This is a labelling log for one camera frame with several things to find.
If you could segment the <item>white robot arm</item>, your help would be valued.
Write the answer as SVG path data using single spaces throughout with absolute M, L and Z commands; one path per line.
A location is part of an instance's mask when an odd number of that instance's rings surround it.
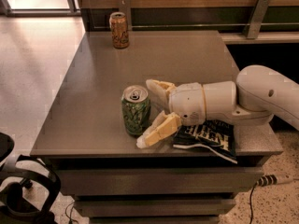
M 161 112 L 137 138 L 140 148 L 158 143 L 181 125 L 213 119 L 232 125 L 263 125 L 277 116 L 299 129 L 299 84 L 265 66 L 247 66 L 235 81 L 177 86 L 149 79 L 146 84 L 169 111 Z

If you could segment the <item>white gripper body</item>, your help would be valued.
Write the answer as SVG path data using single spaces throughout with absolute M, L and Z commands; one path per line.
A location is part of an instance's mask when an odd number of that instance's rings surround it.
M 184 126 L 199 125 L 206 120 L 204 98 L 201 84 L 182 84 L 170 92 L 169 109 L 180 116 Z

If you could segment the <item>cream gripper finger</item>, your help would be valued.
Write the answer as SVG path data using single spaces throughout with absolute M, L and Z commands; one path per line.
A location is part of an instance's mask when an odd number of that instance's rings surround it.
M 146 131 L 136 140 L 138 148 L 147 148 L 175 133 L 181 126 L 181 118 L 176 113 L 162 111 Z
M 146 85 L 148 90 L 153 94 L 155 101 L 154 103 L 160 109 L 169 109 L 169 96 L 177 86 L 174 83 L 160 81 L 155 79 L 147 79 Z

